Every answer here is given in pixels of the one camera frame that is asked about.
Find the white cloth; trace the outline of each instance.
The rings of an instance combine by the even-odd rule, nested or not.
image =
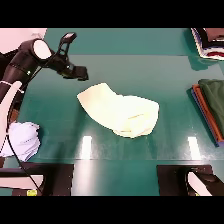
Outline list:
[[[37,153],[40,146],[37,129],[39,129],[39,125],[31,122],[14,122],[9,126],[9,139],[19,160],[26,162]],[[6,138],[0,156],[8,157],[13,155]]]
[[[150,134],[158,119],[158,103],[137,96],[117,95],[106,83],[88,88],[77,98],[93,120],[123,137]]]

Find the yellow label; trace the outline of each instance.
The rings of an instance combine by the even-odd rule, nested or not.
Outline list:
[[[37,190],[28,190],[27,196],[37,196]]]

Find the table surface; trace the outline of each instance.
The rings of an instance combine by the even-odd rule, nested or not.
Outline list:
[[[19,121],[41,127],[41,147],[29,162],[74,163],[72,195],[158,195],[158,164],[211,164],[224,181],[224,149],[215,147],[190,94],[199,79],[223,79],[224,64],[199,58],[189,29],[49,28],[45,40],[56,50],[66,32],[77,32],[70,60],[87,66],[90,80],[43,69],[28,86]],[[86,114],[76,96],[102,82],[159,103],[150,135],[123,138]],[[92,137],[88,149],[85,136]],[[16,166],[6,159],[4,167]]]

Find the green folded cloth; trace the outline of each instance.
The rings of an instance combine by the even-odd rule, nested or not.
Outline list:
[[[201,79],[198,84],[224,137],[224,80]]]

